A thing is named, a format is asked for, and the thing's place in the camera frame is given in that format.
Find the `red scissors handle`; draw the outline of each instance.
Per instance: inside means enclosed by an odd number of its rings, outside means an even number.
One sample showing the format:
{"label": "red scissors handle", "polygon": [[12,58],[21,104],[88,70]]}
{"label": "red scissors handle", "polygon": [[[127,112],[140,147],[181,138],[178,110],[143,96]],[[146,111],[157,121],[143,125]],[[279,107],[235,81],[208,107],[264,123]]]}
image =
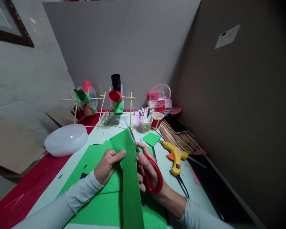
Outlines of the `red scissors handle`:
{"label": "red scissors handle", "polygon": [[162,174],[160,172],[160,169],[158,167],[158,165],[154,162],[153,159],[151,159],[148,155],[144,154],[145,157],[149,160],[149,162],[152,164],[152,166],[154,167],[156,173],[157,173],[157,176],[158,176],[158,185],[156,188],[153,188],[152,187],[152,184],[150,183],[150,179],[149,179],[149,174],[148,172],[144,169],[144,173],[145,173],[145,178],[146,178],[146,185],[147,185],[147,190],[149,191],[149,193],[151,194],[158,194],[162,187],[163,187],[163,177],[162,177]]}

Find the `picture frame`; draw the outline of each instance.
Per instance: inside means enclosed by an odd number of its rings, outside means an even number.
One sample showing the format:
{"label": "picture frame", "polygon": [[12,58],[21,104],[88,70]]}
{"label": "picture frame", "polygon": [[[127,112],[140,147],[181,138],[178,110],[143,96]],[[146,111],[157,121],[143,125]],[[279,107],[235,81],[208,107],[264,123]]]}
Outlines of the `picture frame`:
{"label": "picture frame", "polygon": [[29,33],[11,0],[0,0],[0,40],[34,47]]}

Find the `bundle of wooden sticks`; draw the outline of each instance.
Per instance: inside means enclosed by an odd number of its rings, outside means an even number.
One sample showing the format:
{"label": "bundle of wooden sticks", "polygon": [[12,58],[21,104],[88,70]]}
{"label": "bundle of wooden sticks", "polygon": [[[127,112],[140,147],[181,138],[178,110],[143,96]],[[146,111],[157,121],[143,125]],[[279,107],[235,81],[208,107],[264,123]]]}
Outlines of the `bundle of wooden sticks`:
{"label": "bundle of wooden sticks", "polygon": [[186,151],[188,154],[193,154],[197,150],[201,149],[200,145],[195,139],[195,136],[192,133],[187,132],[182,134],[175,134],[173,129],[165,120],[162,120],[160,126],[164,128],[170,143],[178,146],[181,150]]}

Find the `smartphone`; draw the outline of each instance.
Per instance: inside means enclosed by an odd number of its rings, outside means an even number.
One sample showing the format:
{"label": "smartphone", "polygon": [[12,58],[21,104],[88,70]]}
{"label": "smartphone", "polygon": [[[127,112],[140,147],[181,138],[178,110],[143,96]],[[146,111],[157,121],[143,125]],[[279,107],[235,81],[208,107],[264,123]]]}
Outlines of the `smartphone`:
{"label": "smartphone", "polygon": [[190,132],[188,128],[186,128],[178,119],[175,118],[175,116],[166,116],[163,119],[167,121],[175,134]]}

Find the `white plastic bowl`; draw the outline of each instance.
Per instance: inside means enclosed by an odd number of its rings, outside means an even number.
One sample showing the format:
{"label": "white plastic bowl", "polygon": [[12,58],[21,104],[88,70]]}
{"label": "white plastic bowl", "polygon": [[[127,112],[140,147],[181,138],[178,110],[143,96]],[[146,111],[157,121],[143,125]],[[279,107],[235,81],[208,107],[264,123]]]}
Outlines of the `white plastic bowl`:
{"label": "white plastic bowl", "polygon": [[44,141],[46,150],[55,157],[63,157],[79,151],[88,141],[86,127],[71,124],[51,133]]}

